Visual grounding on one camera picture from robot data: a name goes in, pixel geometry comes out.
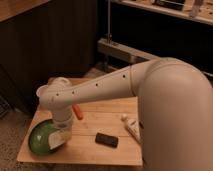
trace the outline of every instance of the shelf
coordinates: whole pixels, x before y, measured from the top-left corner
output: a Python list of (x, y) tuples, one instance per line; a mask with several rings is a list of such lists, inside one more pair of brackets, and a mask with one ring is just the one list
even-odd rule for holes
[(0, 22), (49, 1), (50, 0), (0, 0)]
[(198, 13), (198, 16), (193, 18), (189, 17), (189, 13), (191, 11), (193, 1), (192, 0), (186, 0), (184, 4), (184, 8), (182, 11), (177, 11), (165, 7), (160, 7), (156, 5), (152, 5), (149, 0), (111, 0), (111, 2), (123, 4), (126, 6), (139, 8), (151, 12), (156, 12), (160, 14), (166, 14), (169, 16), (182, 18), (186, 20), (191, 20), (199, 23), (204, 23), (208, 25), (213, 25), (213, 3), (210, 2), (204, 2), (204, 4), (201, 6), (201, 11)]

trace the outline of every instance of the orange carrot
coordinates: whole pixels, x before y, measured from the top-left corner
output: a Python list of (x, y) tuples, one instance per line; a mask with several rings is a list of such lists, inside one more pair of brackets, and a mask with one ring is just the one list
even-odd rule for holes
[(72, 109), (73, 109), (76, 117), (78, 118), (78, 120), (82, 120), (84, 118), (83, 113), (77, 104), (72, 105)]

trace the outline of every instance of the small object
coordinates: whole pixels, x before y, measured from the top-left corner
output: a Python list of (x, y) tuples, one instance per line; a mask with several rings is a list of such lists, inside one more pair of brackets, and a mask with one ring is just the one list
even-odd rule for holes
[(185, 0), (151, 0), (153, 5), (182, 11)]
[(76, 117), (78, 118), (78, 120), (82, 120), (84, 118), (84, 115), (78, 105), (76, 105), (76, 104), (72, 105), (72, 109), (73, 109)]
[(121, 120), (125, 123), (125, 128), (132, 134), (132, 136), (140, 144), (139, 123), (136, 119), (129, 118), (126, 114), (121, 116)]
[(195, 0), (194, 4), (192, 6), (192, 10), (189, 13), (190, 17), (196, 17), (198, 15), (198, 13), (200, 12), (200, 7), (203, 5), (203, 1), (204, 0)]
[(56, 131), (49, 135), (48, 142), (50, 149), (53, 150), (70, 139), (70, 131)]
[(118, 137), (97, 133), (95, 142), (116, 148), (118, 146)]

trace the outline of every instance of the wooden tabletop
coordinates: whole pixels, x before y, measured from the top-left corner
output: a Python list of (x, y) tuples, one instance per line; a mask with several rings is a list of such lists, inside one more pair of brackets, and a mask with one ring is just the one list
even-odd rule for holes
[[(70, 79), (79, 84), (88, 79)], [(36, 156), (28, 148), (31, 130), (45, 119), (51, 118), (49, 111), (38, 108), (30, 128), (20, 148), (19, 162), (36, 163), (72, 163), (100, 165), (142, 165), (139, 144), (126, 131), (121, 115), (137, 118), (137, 99), (127, 98), (109, 101), (85, 103), (79, 105), (84, 113), (82, 121), (74, 120), (72, 139), (56, 153), (49, 156)], [(116, 149), (95, 143), (97, 132), (114, 135), (119, 138)]]

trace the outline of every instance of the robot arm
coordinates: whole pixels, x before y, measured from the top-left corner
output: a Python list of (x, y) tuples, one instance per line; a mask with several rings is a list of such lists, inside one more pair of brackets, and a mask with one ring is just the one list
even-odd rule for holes
[(213, 170), (213, 90), (189, 64), (152, 60), (77, 86), (59, 78), (37, 94), (58, 128), (71, 104), (138, 96), (144, 171)]
[(40, 104), (51, 111), (57, 128), (72, 123), (71, 104), (136, 96), (146, 72), (157, 60), (129, 66), (86, 83), (72, 86), (68, 79), (57, 78), (37, 90)]

